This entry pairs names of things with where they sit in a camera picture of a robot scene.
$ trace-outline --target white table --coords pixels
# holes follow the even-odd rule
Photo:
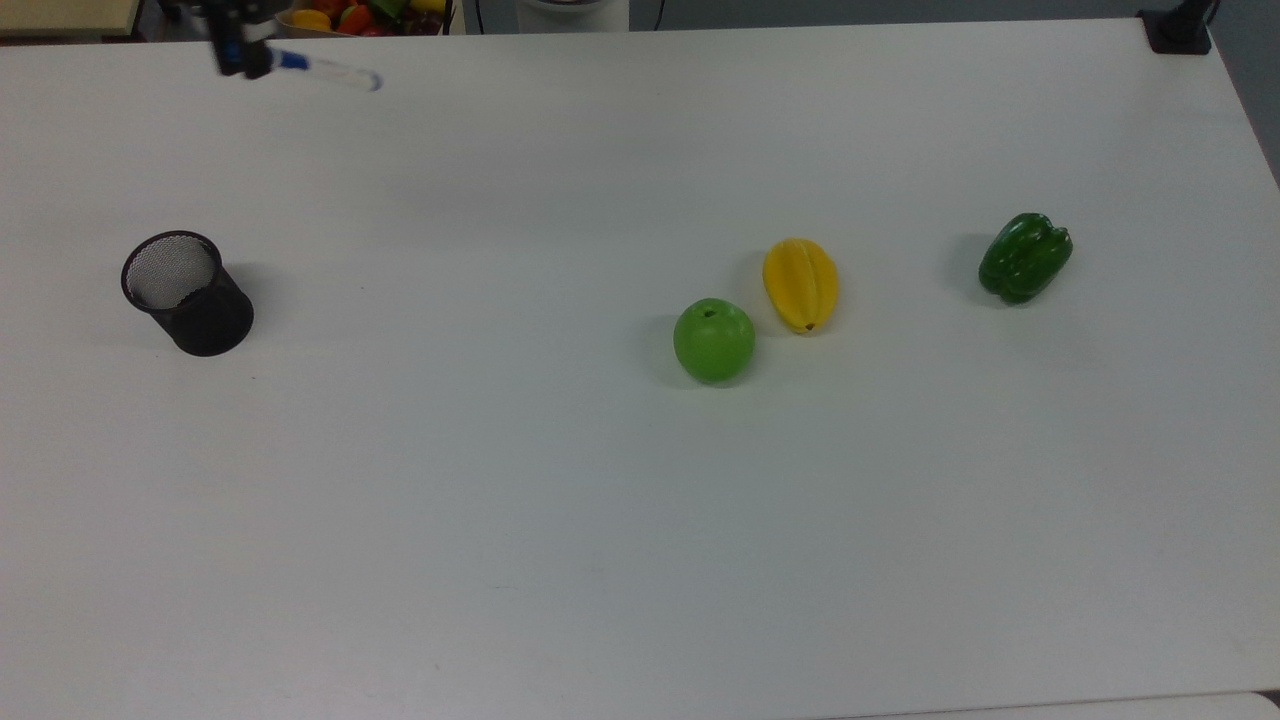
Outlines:
[[[783,719],[1280,685],[1280,193],[1138,20],[0,49],[6,717]],[[982,295],[1011,215],[1076,256]],[[196,359],[120,296],[214,238]],[[790,336],[763,252],[845,296]],[[708,295],[755,364],[669,351]]]

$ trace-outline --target black mesh pencil cup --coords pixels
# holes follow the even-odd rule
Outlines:
[[[124,261],[120,287],[191,355],[227,352],[253,325],[253,305],[227,274],[218,247],[193,232],[166,232],[140,245]]]

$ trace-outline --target green bell pepper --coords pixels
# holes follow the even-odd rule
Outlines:
[[[1005,225],[978,265],[987,292],[1010,305],[1039,295],[1071,256],[1071,236],[1039,213],[1023,213]]]

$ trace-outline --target fruit basket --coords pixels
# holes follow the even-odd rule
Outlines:
[[[280,37],[463,35],[457,0],[293,0],[275,14]]]

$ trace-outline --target bell pepper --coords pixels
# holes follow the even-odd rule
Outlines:
[[[348,8],[338,23],[338,32],[343,35],[360,35],[374,24],[374,13],[369,5],[356,5]]]
[[[1039,213],[1023,213],[1009,220],[978,265],[978,281],[987,292],[1010,305],[1020,305],[1048,287],[1071,256],[1066,228]]]

